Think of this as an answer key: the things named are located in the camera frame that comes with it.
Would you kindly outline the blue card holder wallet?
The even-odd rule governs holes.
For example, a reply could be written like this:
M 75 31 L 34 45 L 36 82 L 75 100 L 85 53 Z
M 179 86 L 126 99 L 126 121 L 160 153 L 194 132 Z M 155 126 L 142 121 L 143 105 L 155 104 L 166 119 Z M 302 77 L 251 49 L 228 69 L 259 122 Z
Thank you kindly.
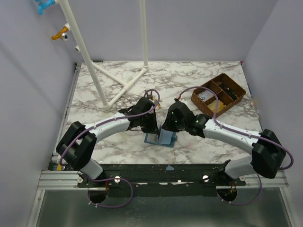
M 175 132 L 161 129 L 159 134 L 147 133 L 144 139 L 145 143 L 173 148 L 178 137 Z

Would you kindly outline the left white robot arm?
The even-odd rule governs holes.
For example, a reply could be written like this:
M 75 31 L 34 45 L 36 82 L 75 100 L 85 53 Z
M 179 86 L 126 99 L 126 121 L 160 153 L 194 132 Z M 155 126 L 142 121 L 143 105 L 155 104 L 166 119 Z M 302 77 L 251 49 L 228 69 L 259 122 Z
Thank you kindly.
M 73 170 L 87 175 L 93 186 L 101 186 L 105 175 L 101 165 L 92 158 L 95 145 L 109 136 L 136 127 L 144 133 L 158 133 L 155 107 L 153 101 L 142 97 L 135 105 L 99 122 L 72 123 L 56 147 L 61 156 L 60 163 L 65 161 Z

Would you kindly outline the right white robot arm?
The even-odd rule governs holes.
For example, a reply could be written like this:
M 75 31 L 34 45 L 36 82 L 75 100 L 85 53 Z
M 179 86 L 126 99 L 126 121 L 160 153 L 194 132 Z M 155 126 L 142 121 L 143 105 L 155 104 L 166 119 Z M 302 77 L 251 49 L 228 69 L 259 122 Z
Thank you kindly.
M 262 177 L 275 178 L 286 152 L 279 145 L 275 134 L 270 130 L 262 133 L 245 131 L 236 127 L 227 127 L 216 123 L 205 114 L 195 115 L 185 103 L 176 101 L 169 107 L 162 128 L 167 131 L 186 131 L 190 135 L 219 140 L 248 153 L 247 157 L 227 160 L 218 171 L 218 181 L 229 185 L 244 175 L 259 174 Z

